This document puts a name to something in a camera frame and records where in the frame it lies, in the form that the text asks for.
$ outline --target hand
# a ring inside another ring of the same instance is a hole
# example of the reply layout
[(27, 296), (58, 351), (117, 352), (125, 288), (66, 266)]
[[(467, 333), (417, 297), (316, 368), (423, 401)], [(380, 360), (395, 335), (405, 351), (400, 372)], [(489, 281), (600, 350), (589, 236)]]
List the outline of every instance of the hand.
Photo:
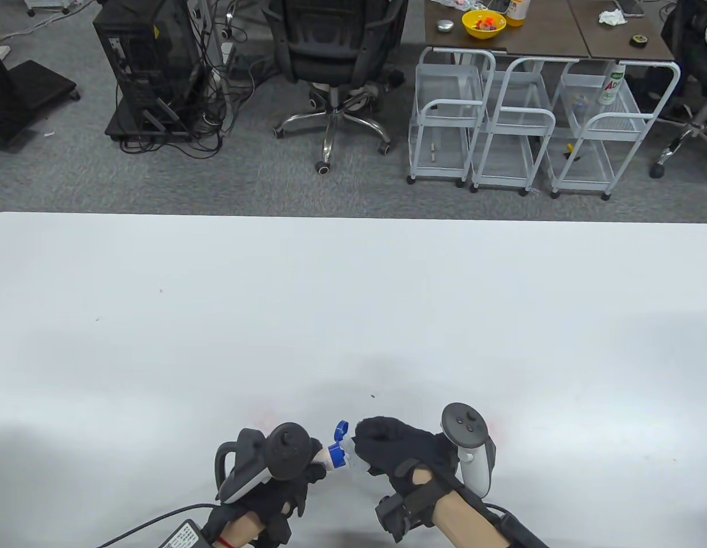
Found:
[[(323, 446), (315, 438), (312, 438), (311, 441), (312, 459)], [(229, 522), (236, 521), (250, 511), (259, 517), (265, 527), (268, 527), (272, 522), (277, 522), (281, 517), (290, 517), (294, 509), (297, 509), (298, 517), (301, 517), (306, 510), (309, 483), (315, 483), (324, 477), (326, 477), (326, 470), (322, 465), (309, 464), (301, 475), (287, 482), (271, 479), (267, 483), (260, 483), (238, 501), (232, 504), (220, 504), (213, 509), (209, 514), (207, 524), (202, 528), (202, 536), (209, 543), (214, 543)], [(264, 539), (267, 541), (265, 542), (266, 548), (287, 542), (287, 538), (270, 539), (267, 537), (266, 535)]]
[(401, 496), (416, 489), (412, 483), (416, 465), (434, 475), (457, 468), (457, 449), (445, 434), (413, 428), (398, 418), (365, 418), (356, 426), (354, 442), (356, 454), (371, 465), (369, 473), (385, 473)]

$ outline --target phone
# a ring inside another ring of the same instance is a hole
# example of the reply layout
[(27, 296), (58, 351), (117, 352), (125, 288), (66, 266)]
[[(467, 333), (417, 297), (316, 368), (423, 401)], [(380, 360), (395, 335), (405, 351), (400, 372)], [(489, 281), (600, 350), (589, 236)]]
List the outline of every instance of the phone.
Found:
[(626, 18), (643, 17), (645, 15), (643, 6), (640, 5), (638, 0), (613, 0), (613, 2), (620, 8), (620, 11), (622, 11), (622, 14), (626, 16)]

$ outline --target blue cap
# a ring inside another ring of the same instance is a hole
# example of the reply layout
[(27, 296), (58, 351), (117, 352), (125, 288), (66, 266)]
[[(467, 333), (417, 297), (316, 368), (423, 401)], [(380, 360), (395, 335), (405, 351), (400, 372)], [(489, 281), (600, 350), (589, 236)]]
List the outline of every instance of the blue cap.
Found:
[(335, 443), (328, 446), (328, 454), (331, 455), (331, 462), (333, 462), (333, 468), (340, 468), (341, 466), (346, 466), (346, 459), (343, 456), (343, 449), (341, 449), (340, 444)]
[(333, 432), (333, 441), (343, 440), (343, 436), (348, 433), (348, 423), (346, 421), (341, 421), (336, 426), (335, 432)]

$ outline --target plastic bag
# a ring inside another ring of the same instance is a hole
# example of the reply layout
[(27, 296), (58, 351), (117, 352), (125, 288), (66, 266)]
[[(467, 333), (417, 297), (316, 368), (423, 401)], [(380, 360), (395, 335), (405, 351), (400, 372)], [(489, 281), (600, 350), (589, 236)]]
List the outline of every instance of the plastic bag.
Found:
[(458, 8), (460, 11), (487, 10), (483, 2), (479, 0), (432, 0), (441, 3), (443, 6)]

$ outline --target desk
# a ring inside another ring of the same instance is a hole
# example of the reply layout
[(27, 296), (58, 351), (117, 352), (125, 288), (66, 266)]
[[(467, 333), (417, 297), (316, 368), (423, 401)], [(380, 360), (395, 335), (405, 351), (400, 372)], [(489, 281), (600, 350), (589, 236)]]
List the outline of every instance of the desk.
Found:
[[(456, 400), (551, 548), (707, 548), (707, 225), (0, 213), (0, 546), (211, 502), (242, 427)], [(331, 474), (289, 546), (392, 548), (390, 491)]]
[[(567, 0), (532, 2), (523, 27), (507, 27), (490, 40), (478, 40), (465, 32), (460, 19), (463, 11), (424, 0), (425, 42), (433, 47), (465, 47), (502, 51), (508, 55), (542, 55), (542, 57), (589, 57), (580, 29)], [(437, 21), (450, 19), (451, 32), (437, 31)]]
[[(656, 25), (648, 17), (628, 18), (625, 25), (615, 27), (601, 25), (598, 22), (602, 11), (612, 11), (615, 4), (609, 0), (568, 0), (580, 26), (584, 43), (589, 49), (589, 56), (598, 59), (622, 59), (631, 61), (666, 61), (674, 60), (671, 50), (661, 38)], [(648, 45), (638, 49), (630, 45), (635, 34), (648, 37)]]

